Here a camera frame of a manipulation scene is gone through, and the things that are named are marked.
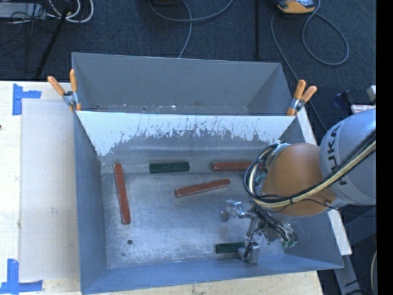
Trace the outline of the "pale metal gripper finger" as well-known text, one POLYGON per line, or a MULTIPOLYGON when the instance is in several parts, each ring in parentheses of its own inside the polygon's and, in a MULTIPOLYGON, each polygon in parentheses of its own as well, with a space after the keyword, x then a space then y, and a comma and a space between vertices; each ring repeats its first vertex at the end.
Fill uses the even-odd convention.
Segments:
POLYGON ((250 265, 256 265, 260 256, 260 245, 256 242, 248 243, 246 246, 238 249, 238 255, 242 261, 250 265))
POLYGON ((242 203, 235 200, 226 200, 223 203, 224 207, 220 211, 220 219, 222 222, 227 222, 231 217, 244 218, 245 213, 242 209, 242 203))

